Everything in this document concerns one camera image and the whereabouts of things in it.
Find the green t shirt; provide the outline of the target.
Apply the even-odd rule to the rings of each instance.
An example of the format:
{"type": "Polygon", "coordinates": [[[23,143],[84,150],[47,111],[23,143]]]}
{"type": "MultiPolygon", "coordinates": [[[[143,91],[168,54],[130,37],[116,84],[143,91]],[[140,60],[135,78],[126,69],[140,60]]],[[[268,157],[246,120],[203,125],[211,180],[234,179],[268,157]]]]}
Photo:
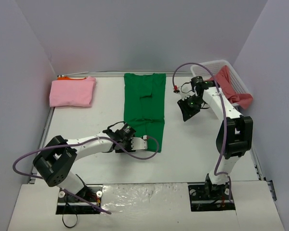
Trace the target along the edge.
{"type": "Polygon", "coordinates": [[[150,136],[148,150],[162,149],[165,125],[166,74],[124,74],[123,120],[136,130],[136,137],[150,136]]]}

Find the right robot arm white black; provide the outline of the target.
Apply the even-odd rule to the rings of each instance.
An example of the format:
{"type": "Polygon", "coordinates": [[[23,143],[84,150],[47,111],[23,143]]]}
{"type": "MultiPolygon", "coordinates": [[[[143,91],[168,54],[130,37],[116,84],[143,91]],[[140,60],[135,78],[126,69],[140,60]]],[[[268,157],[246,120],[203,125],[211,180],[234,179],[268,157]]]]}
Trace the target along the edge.
{"type": "Polygon", "coordinates": [[[196,76],[188,83],[191,90],[180,88],[181,99],[177,102],[183,121],[191,119],[203,109],[203,104],[207,104],[221,122],[216,138],[219,157],[204,183],[205,195],[214,199],[222,192],[230,191],[229,175],[237,161],[251,149],[253,120],[232,106],[213,80],[196,76]]]}

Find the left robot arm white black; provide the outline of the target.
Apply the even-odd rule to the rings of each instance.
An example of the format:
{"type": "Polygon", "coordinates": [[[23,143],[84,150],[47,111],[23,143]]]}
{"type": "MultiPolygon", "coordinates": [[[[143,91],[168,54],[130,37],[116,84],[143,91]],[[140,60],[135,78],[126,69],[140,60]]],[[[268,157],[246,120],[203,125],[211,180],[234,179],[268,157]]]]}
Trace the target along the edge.
{"type": "Polygon", "coordinates": [[[33,160],[33,165],[49,187],[57,186],[70,192],[76,201],[87,197],[87,188],[81,179],[71,172],[74,162],[97,153],[109,153],[119,147],[130,148],[131,139],[136,133],[125,123],[116,131],[110,127],[95,136],[67,140],[61,135],[55,136],[47,144],[46,149],[33,160]]]}

